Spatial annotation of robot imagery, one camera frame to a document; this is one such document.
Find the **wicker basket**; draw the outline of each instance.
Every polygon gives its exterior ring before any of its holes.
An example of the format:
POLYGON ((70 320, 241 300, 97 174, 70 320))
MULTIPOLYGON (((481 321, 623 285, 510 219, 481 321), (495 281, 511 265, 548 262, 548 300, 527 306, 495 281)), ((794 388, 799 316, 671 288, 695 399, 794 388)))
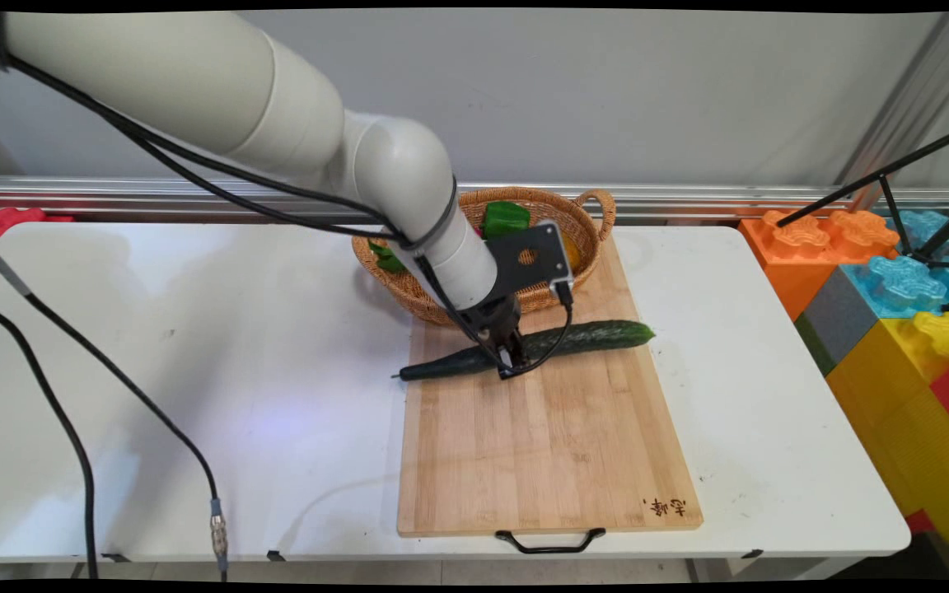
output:
MULTIPOLYGON (((532 188, 494 188, 469 192, 460 196, 460 210, 474 226, 482 224, 485 215, 485 205, 490 202, 514 202, 526 210, 530 210, 530 224, 535 225, 541 218, 551 218, 557 222, 565 236, 573 240, 577 251, 580 252, 581 262, 573 270, 573 288, 577 289, 587 280, 588 275, 599 263, 599 244, 610 236, 610 229, 614 226, 617 217, 617 207, 614 198, 609 192, 592 190, 584 192, 579 198, 570 200, 549 191, 532 188), (602 206, 603 221, 596 228, 595 221, 581 207, 589 198, 593 198, 602 206)), ((373 243, 384 245, 385 241, 374 240, 373 243)), ((368 270, 377 281, 387 287, 395 296, 400 306, 405 307, 412 315, 426 322, 436 325, 452 325, 452 320, 446 315, 445 309, 437 303, 419 286, 419 282, 411 273, 387 273, 376 266, 376 253, 368 247, 368 240, 364 237, 353 238, 353 252, 361 260, 362 266, 368 270)), ((537 311, 556 303, 546 284, 538 284, 525 288, 517 293, 522 304, 523 314, 537 311)))

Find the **basket handle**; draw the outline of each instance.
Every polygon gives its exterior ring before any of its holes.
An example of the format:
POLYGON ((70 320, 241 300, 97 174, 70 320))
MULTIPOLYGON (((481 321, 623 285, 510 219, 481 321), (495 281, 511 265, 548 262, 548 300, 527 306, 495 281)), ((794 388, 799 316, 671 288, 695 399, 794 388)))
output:
POLYGON ((589 198, 593 198, 602 206, 603 225, 599 229, 599 243, 610 236, 610 229, 614 228, 614 220, 617 218, 617 205, 614 203, 614 196, 606 190, 588 190, 573 200, 577 206, 584 206, 589 198))

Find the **white table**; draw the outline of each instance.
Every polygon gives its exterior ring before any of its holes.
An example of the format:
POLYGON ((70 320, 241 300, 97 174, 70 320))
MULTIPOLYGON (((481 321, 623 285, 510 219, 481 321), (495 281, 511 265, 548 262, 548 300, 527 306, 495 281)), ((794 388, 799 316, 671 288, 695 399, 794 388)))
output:
MULTIPOLYGON (((741 234, 614 229, 705 522, 609 533, 575 557, 799 560, 827 577, 910 533, 741 234)), ((15 226, 0 253, 199 444, 234 560, 525 557, 491 537, 396 534, 410 315, 348 237, 294 226, 15 226)), ((576 307, 582 306, 580 292, 576 307)), ((99 553, 210 560, 192 455, 0 278, 97 482, 99 553)), ((82 559, 82 476, 0 327, 0 562, 82 559)), ((576 543, 579 536, 524 538, 576 543)))

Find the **cutting board handle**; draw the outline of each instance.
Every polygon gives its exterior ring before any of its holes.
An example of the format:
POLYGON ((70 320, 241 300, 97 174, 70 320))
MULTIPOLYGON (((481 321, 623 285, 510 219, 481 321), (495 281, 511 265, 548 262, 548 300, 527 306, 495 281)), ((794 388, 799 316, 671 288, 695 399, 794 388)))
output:
POLYGON ((519 540, 515 539, 515 534, 509 532, 509 530, 498 530, 497 539, 506 541, 523 554, 577 554, 584 552, 584 548, 588 547, 588 544, 591 544, 591 541, 596 537, 602 537, 606 535, 606 530, 603 528, 595 528, 594 530, 588 530, 588 533, 584 535, 584 541, 580 545, 574 545, 573 547, 564 547, 564 545, 545 545, 543 548, 527 548, 523 544, 519 544, 519 540))

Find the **cable connector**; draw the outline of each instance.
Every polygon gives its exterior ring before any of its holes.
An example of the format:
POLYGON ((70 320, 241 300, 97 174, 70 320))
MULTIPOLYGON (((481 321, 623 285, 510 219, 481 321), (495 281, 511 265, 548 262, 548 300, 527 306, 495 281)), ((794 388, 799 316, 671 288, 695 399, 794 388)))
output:
POLYGON ((566 309, 573 307, 573 290, 570 289, 569 282, 555 282, 551 285, 551 288, 554 289, 554 294, 559 298, 559 303, 563 307, 566 307, 566 309))
POLYGON ((218 571, 225 573, 229 570, 229 540, 226 537, 226 517, 222 515, 222 503, 217 498, 211 499, 211 549, 218 561, 218 571))

